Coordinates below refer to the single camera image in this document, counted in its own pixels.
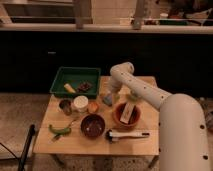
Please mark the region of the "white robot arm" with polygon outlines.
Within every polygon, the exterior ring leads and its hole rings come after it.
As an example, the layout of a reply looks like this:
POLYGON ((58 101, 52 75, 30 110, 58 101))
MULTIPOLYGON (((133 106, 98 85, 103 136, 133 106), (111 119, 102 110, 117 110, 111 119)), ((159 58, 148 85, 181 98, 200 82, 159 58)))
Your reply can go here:
POLYGON ((159 171, 211 171, 201 105, 187 94, 172 94, 133 73, 131 62, 112 66, 109 91, 117 93, 125 85, 159 111, 159 171))

